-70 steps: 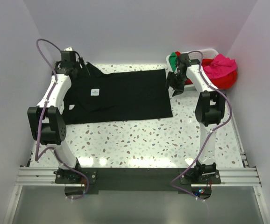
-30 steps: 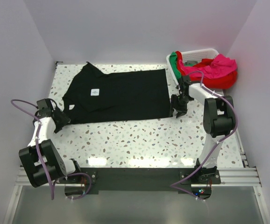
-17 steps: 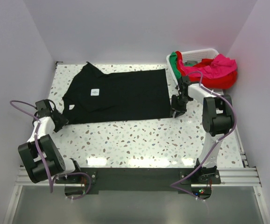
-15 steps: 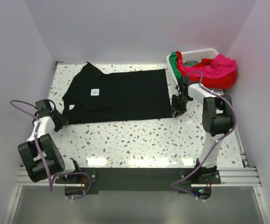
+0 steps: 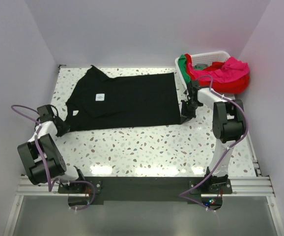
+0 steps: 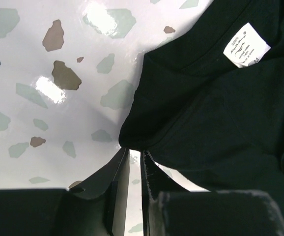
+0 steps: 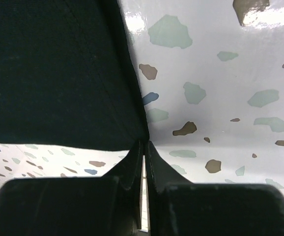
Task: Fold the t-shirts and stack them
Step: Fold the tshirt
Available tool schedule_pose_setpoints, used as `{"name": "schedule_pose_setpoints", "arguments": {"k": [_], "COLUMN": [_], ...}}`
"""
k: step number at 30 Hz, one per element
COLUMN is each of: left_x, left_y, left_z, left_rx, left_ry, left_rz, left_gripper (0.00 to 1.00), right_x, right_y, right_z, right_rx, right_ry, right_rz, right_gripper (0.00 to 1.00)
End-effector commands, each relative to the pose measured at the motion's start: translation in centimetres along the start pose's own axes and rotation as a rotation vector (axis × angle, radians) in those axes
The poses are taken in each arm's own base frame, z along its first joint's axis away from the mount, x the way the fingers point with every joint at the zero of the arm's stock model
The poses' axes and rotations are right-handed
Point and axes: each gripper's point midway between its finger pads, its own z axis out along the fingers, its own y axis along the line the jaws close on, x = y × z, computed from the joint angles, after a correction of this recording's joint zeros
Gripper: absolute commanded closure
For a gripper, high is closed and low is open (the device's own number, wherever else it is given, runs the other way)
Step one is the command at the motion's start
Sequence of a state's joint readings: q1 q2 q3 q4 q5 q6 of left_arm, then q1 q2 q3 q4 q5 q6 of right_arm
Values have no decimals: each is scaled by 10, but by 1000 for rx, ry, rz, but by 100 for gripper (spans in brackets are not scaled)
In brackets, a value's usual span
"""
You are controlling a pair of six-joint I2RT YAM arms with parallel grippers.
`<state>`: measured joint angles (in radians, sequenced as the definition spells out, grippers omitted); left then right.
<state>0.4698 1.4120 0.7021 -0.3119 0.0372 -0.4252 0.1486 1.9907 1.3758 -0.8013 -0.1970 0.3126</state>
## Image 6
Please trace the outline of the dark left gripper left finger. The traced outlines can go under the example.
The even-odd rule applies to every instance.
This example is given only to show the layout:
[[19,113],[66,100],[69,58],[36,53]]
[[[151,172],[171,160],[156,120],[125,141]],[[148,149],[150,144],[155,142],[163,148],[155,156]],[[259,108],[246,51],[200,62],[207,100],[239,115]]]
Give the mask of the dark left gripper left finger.
[[0,190],[0,236],[122,236],[130,153],[70,189]]

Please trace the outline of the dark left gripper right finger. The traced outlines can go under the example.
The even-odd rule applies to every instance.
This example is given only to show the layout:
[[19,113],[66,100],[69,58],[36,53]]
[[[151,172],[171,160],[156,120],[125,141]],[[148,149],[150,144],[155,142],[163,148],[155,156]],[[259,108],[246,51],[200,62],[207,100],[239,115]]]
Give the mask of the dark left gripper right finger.
[[190,192],[141,153],[145,236],[284,236],[284,219],[265,192]]

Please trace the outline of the black t shirt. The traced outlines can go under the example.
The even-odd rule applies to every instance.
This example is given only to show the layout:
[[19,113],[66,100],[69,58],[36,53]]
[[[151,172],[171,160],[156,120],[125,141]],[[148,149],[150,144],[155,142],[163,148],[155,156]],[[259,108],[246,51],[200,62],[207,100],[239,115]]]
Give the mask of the black t shirt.
[[[271,49],[238,68],[223,51],[246,23]],[[215,0],[146,53],[119,143],[206,189],[284,192],[284,0]]]

